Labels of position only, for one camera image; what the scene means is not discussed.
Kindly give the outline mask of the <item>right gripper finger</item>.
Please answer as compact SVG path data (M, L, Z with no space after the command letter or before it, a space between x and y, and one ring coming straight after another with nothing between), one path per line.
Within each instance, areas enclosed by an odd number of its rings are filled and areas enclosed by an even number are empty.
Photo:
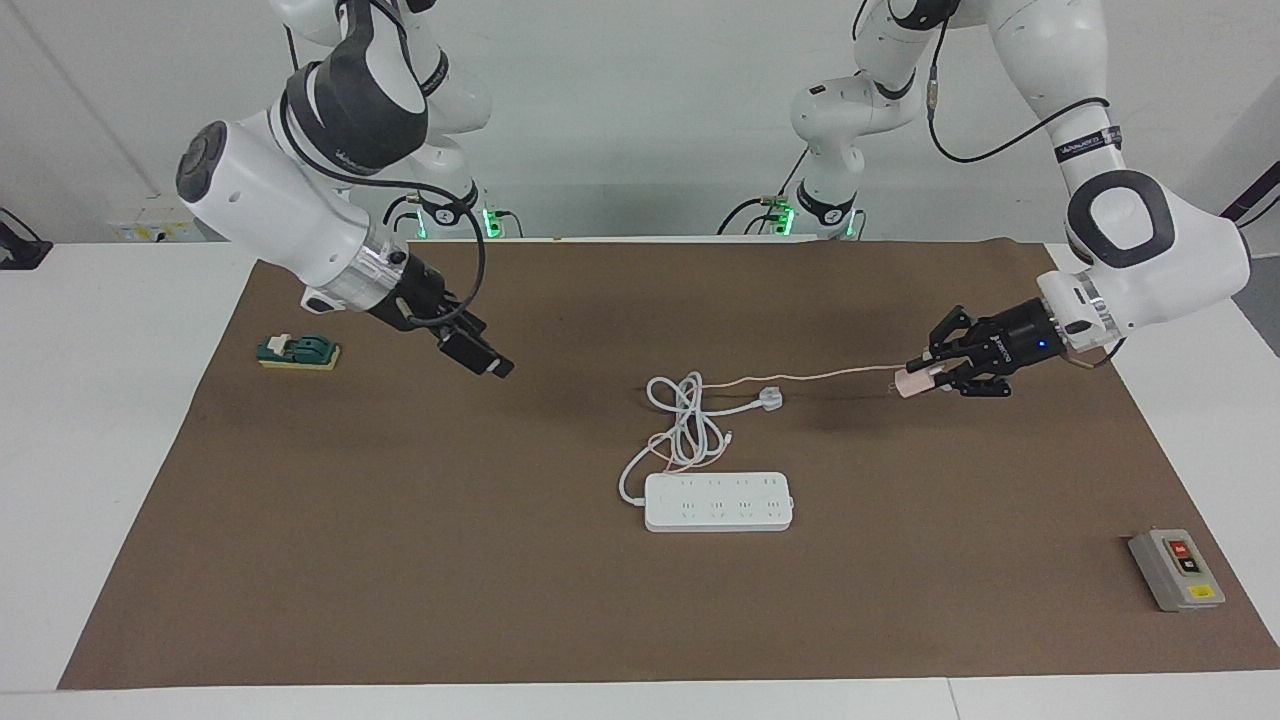
M475 375L506 378L515 369L513 361L497 352L481 336L468 331L444 333L436 347Z
M440 319L448 315L451 319L440 324L440 333L463 332L471 336L483 336L486 323L472 314L465 301L452 295L447 295L440 302Z

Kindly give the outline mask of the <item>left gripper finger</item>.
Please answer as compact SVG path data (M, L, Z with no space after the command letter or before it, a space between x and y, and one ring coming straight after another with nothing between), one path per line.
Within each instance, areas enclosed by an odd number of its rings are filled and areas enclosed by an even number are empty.
M1011 393L1009 380L1004 375L982 372L965 355L931 356L923 354L905 364L905 369L910 372L929 366L943 368L943 373L937 377L938 387L936 389L959 392L963 397L983 398L1004 398Z
M982 345L989 334L987 318L973 316L963 305L954 306L931 331L931 356L957 356L964 348Z

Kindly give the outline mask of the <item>white power strip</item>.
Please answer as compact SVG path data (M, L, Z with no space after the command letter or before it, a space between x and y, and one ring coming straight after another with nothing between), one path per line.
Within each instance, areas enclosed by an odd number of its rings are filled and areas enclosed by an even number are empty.
M782 532L794 498L777 471L655 473L645 479L643 514L653 533Z

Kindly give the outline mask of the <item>brown table mat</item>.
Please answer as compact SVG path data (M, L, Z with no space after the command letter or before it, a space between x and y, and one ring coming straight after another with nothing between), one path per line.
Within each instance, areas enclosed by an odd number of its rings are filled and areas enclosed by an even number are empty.
M1041 247L498 243L477 377L424 332L306 316L257 265L63 689L796 680L1280 667L1112 369L902 400L881 364L956 304L1034 292ZM340 346L261 366L275 334ZM614 484L654 375L790 384L719 471L780 471L782 532L657 534ZM1185 529L1216 609L1164 612L1126 539Z

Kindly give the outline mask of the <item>green knife switch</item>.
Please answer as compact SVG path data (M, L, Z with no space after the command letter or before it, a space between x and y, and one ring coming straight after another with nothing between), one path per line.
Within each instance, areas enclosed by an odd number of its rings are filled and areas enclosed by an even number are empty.
M255 351L256 361L265 368L329 372L340 357L340 346L320 334L275 334L265 338Z

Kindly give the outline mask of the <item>white wall socket box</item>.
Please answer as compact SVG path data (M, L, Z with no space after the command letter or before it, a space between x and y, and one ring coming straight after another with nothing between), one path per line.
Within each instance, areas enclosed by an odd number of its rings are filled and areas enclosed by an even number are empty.
M204 242L189 218L157 222L111 222L113 238L123 243L195 243Z

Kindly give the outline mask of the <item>grey on-off switch box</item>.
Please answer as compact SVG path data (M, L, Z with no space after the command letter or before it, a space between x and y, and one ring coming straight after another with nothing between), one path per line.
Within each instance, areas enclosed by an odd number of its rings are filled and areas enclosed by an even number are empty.
M1188 530L1151 528L1128 538L1126 547L1161 611L1189 612L1226 602Z

